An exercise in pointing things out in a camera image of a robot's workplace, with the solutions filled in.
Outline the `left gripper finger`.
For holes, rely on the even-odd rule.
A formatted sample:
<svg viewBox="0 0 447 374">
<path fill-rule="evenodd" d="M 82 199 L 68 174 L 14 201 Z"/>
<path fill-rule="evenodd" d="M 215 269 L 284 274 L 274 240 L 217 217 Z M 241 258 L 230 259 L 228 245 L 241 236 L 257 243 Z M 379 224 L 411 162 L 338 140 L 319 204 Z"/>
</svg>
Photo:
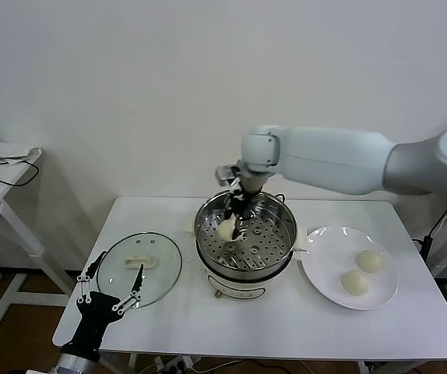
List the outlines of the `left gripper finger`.
<svg viewBox="0 0 447 374">
<path fill-rule="evenodd" d="M 77 298 L 78 304 L 90 304 L 92 302 L 90 282 L 96 275 L 98 268 L 106 256 L 107 252 L 103 251 L 76 279 L 80 288 L 80 296 Z"/>
<path fill-rule="evenodd" d="M 142 298 L 141 295 L 141 288 L 143 285 L 143 275 L 144 271 L 144 264 L 142 263 L 139 266 L 139 271 L 136 275 L 136 278 L 133 282 L 131 291 L 129 292 L 128 296 L 123 298 L 119 303 L 114 305 L 112 307 L 112 311 L 116 312 L 119 315 L 125 314 L 128 310 L 130 310 L 132 307 L 136 305 L 137 302 L 139 302 Z"/>
</svg>

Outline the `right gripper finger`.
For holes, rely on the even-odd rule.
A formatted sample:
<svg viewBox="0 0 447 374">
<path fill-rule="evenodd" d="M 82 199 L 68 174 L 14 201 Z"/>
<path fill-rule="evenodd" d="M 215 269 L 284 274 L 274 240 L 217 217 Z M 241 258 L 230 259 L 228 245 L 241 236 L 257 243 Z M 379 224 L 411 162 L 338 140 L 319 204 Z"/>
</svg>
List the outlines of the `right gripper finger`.
<svg viewBox="0 0 447 374">
<path fill-rule="evenodd" d="M 234 230 L 233 239 L 236 240 L 241 234 L 246 231 L 245 222 L 249 220 L 249 213 L 244 212 L 234 215 Z"/>
<path fill-rule="evenodd" d="M 228 196 L 224 202 L 224 212 L 223 219 L 225 221 L 230 220 L 232 215 L 235 214 L 236 209 L 238 208 L 239 200 L 232 196 Z"/>
</svg>

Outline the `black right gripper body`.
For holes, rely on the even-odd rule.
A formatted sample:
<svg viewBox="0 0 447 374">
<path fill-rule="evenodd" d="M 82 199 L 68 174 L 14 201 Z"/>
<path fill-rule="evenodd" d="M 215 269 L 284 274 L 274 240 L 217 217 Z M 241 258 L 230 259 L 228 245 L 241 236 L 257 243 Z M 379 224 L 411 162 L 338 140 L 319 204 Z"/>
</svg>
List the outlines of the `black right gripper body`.
<svg viewBox="0 0 447 374">
<path fill-rule="evenodd" d="M 240 181 L 233 181 L 229 187 L 229 196 L 232 196 L 239 200 L 239 205 L 235 213 L 242 213 L 243 211 L 245 211 L 248 208 L 251 200 L 257 194 L 257 191 L 245 190 Z"/>
</svg>

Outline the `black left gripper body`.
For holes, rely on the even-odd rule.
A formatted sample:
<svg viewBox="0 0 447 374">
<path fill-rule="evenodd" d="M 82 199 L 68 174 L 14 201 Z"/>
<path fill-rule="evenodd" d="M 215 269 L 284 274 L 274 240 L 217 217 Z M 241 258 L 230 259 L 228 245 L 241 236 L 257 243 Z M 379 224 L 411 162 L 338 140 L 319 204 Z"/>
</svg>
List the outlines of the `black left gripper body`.
<svg viewBox="0 0 447 374">
<path fill-rule="evenodd" d="M 108 325 L 119 321 L 118 312 L 113 310 L 119 303 L 117 297 L 98 291 L 91 291 L 90 297 L 90 303 L 76 303 L 81 320 L 72 339 L 62 346 L 62 354 L 99 358 L 99 348 Z"/>
</svg>

